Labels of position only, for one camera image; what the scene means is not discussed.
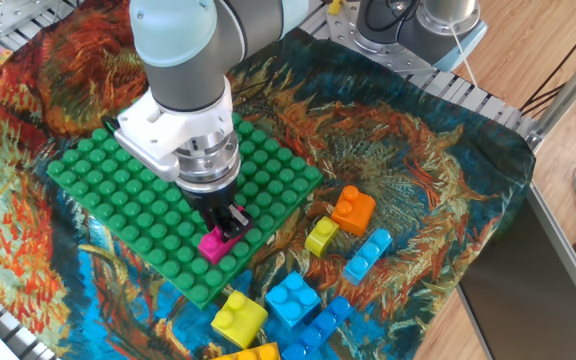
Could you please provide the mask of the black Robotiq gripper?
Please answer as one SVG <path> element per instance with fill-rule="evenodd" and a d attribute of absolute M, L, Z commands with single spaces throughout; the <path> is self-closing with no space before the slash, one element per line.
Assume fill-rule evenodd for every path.
<path fill-rule="evenodd" d="M 252 216 L 235 204 L 235 182 L 217 191 L 200 193 L 183 189 L 182 193 L 188 204 L 200 213 L 207 230 L 211 232 L 215 227 L 221 229 L 226 240 L 239 238 L 253 225 Z"/>

